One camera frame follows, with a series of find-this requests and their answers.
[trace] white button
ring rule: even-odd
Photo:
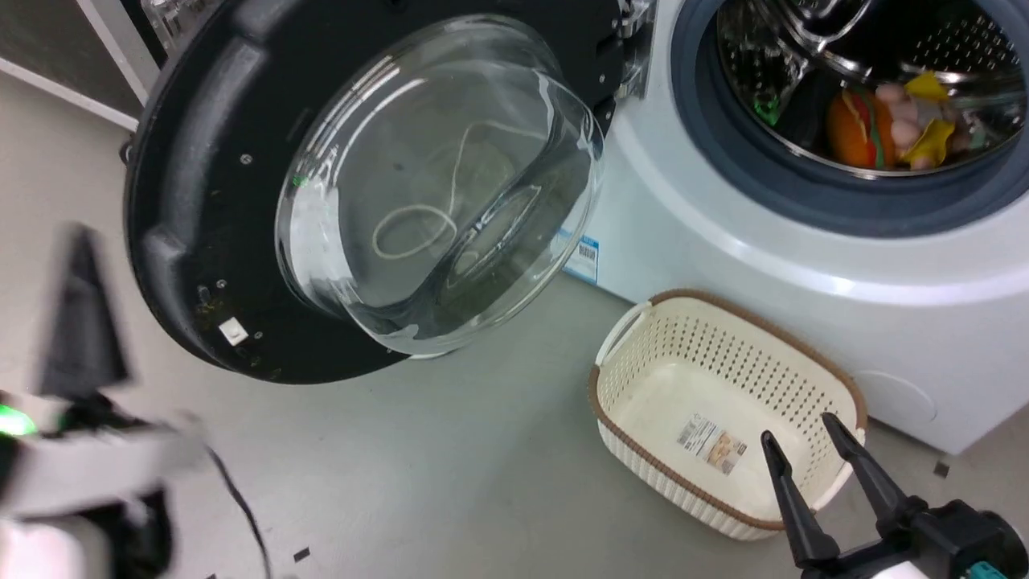
[[[225,337],[225,340],[232,347],[239,346],[240,342],[246,340],[249,336],[247,331],[243,329],[243,325],[235,318],[221,323],[221,326],[218,326],[218,330],[221,330],[221,335]]]

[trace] front-load washing machine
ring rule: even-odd
[[[725,296],[851,372],[872,417],[960,453],[1029,401],[1029,4],[776,2],[658,1],[645,93],[606,142],[597,258],[570,266],[633,301]],[[980,146],[931,170],[836,160],[841,84],[924,70]]]
[[[958,453],[1029,400],[1026,50],[1015,0],[225,0],[141,118],[130,258],[183,349],[288,384],[460,348],[563,265],[712,289]],[[942,158],[839,159],[838,93],[878,126],[926,75]]]

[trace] barcode sticker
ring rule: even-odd
[[[568,243],[569,237],[571,233],[568,230],[561,229],[554,238],[554,248],[557,250],[567,247],[565,244]],[[565,272],[590,283],[597,283],[597,263],[599,261],[600,243],[596,239],[583,234],[579,238],[578,245],[572,251],[571,256],[568,257],[568,261],[565,262]]]
[[[690,417],[677,442],[726,476],[747,451],[746,444],[700,414]]]

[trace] basket handle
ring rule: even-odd
[[[854,438],[857,439],[857,442],[859,442],[861,446],[864,446],[864,429],[856,429],[854,431]],[[831,501],[832,498],[837,496],[837,493],[840,493],[840,490],[843,488],[843,485],[847,483],[847,479],[850,478],[850,475],[853,472],[854,469],[851,468],[850,463],[844,461],[843,467],[837,474],[836,480],[832,481],[832,485],[829,486],[829,488],[823,493],[817,501],[815,501],[815,504],[811,506],[811,510],[818,512],[822,510],[825,505],[828,505],[829,501]]]
[[[597,366],[603,366],[607,362],[607,359],[614,356],[622,349],[623,345],[626,343],[626,339],[632,335],[633,330],[646,320],[644,311],[649,307],[650,302],[636,304],[629,309],[629,312],[615,323],[614,328],[604,338],[604,343],[600,346],[600,352],[597,353]]]

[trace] small black debris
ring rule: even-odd
[[[951,467],[941,461],[937,461],[936,467],[932,469],[932,474],[938,476],[939,478],[947,478],[947,475],[951,474]]]

